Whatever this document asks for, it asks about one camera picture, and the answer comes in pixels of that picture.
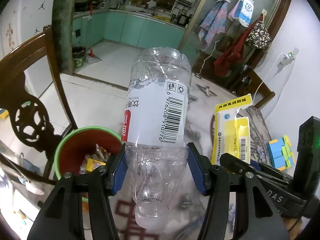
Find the red bag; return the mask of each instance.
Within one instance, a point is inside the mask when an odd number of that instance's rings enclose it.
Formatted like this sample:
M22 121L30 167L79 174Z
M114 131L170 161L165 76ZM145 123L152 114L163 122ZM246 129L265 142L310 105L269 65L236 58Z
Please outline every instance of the red bag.
M242 60L244 41L253 27L256 25L256 22L260 20L262 20L262 15L246 30L243 31L236 42L234 44L231 44L225 53L223 53L219 58L215 60L215 62L213 63L214 73L217 76L225 77L231 67L231 64Z

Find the chair backrest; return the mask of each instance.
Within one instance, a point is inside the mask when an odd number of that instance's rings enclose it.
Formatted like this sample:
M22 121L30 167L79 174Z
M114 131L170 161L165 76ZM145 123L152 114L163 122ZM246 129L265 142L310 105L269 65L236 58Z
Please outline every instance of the chair backrest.
M70 122L62 135L54 134L43 103L25 90L24 71L45 55L48 58L54 86ZM77 129L60 79L51 25L45 26L42 33L24 42L0 61L0 108L9 111L12 129L22 143L39 152L45 151L48 162L44 177L48 178L59 142L69 131ZM36 115L40 118L38 123L35 121ZM33 128L33 132L28 134L26 127Z
M242 83L244 77L248 77L249 82ZM241 97L250 93L253 97L261 82L262 80L257 75L257 73L255 73L252 68L248 68L242 75L239 76L233 87L235 88L237 96ZM258 109L265 105L276 95L267 87L265 83L262 83L262 85L259 87L258 93L261 93L263 95L263 98L254 105Z

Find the marble table top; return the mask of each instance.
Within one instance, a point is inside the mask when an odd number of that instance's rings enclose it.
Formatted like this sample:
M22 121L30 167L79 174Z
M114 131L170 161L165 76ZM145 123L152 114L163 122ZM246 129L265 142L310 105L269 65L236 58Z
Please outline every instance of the marble table top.
M233 98L236 96L229 91L193 75L185 124L185 143L193 142L200 154L211 159L214 107ZM265 145L271 138L260 111L251 106L245 110L241 109L239 116L249 117L251 159L269 164L270 159ZM131 197L131 190L128 190L130 188L130 176L128 175L129 173L127 173L122 190L115 197L110 198L111 209L121 239L129 239L127 237L135 234L138 234L140 239L197 239L209 197L203 197L196 190L188 166L179 190L170 202L170 212L165 228L152 232L135 224L133 211L135 203ZM232 238L234 208L235 193L231 193L225 239ZM139 228L139 233L132 228Z

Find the barcode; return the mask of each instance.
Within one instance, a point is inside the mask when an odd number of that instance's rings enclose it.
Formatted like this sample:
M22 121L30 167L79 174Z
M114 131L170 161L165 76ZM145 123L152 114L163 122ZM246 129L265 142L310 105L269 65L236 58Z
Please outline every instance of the barcode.
M247 152L247 141L246 138L240 138L240 160L245 161L245 154Z
M169 97L167 102L168 113L164 115L165 125L162 136L162 142L176 143L180 120L183 110L183 101L177 98Z

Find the bottle label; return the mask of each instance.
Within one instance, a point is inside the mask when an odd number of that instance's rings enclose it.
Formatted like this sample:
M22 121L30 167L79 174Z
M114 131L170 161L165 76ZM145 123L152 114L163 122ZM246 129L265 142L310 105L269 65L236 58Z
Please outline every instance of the bottle label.
M130 81L122 140L151 146L183 146L188 90L178 81Z

